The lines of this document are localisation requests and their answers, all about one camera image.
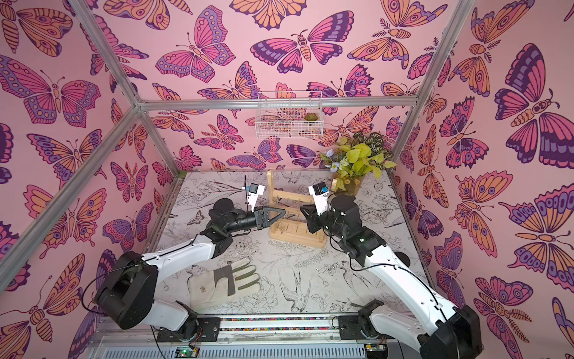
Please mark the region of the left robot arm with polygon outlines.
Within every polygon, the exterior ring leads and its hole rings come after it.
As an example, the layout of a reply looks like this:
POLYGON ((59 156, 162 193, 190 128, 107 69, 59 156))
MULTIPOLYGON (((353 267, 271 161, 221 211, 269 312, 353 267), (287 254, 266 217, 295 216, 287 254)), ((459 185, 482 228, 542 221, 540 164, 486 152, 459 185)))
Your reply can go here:
POLYGON ((94 301, 122 329, 138 325, 164 328, 183 340, 197 331, 197 313, 188 305, 172 304, 155 296, 157 284, 197 263, 220 256, 233 243, 233 234, 271 227, 284 217, 285 209, 260 206, 237 209, 224 198, 209 210, 210 221, 194 239, 163 251, 124 253, 104 277, 94 301))

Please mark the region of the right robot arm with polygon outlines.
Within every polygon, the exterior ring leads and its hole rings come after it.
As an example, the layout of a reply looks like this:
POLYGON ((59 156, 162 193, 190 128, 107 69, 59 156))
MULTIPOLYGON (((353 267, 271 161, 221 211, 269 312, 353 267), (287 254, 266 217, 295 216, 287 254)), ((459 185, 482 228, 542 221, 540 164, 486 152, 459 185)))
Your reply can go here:
POLYGON ((410 310, 408 316, 371 301, 360 312, 367 336, 390 336, 422 358, 477 358, 483 352, 478 314, 420 279, 379 233, 363 225, 354 197, 324 194, 300 211, 310 233, 323 230, 337 238, 340 250, 357 264, 355 271, 377 276, 410 310))

